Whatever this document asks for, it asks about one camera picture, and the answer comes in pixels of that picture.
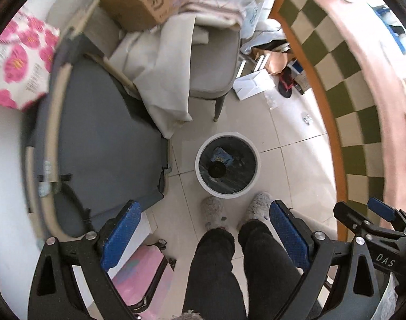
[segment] trash can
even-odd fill
[[[201,186],[219,198],[237,198],[248,192],[260,173],[259,152],[237,132],[210,137],[200,147],[195,170]]]

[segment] checkered tile wall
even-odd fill
[[[341,139],[348,204],[366,215],[370,197],[383,199],[384,166],[378,113],[361,68],[314,0],[284,0],[279,14],[319,74]]]

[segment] chair leg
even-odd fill
[[[221,96],[220,98],[216,99],[215,103],[215,118],[213,121],[216,123],[218,121],[219,116],[221,115],[222,106],[224,105],[226,95]]]

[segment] blue gripper pad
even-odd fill
[[[381,218],[388,222],[392,222],[394,219],[396,219],[394,209],[375,197],[369,199],[367,206],[371,211],[378,214]]]
[[[295,267],[304,271],[310,268],[308,247],[304,239],[275,201],[270,206],[270,221]]]
[[[115,226],[103,247],[100,265],[105,272],[117,266],[125,247],[140,222],[141,212],[140,204],[135,201]]]

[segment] foot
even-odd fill
[[[227,216],[221,199],[208,197],[202,201],[201,206],[206,230],[218,227],[228,230]]]
[[[273,197],[268,192],[261,192],[260,194],[257,194],[247,208],[243,219],[238,224],[237,230],[240,231],[240,228],[245,224],[245,222],[252,219],[257,219],[262,222],[268,220],[268,212],[272,201]]]

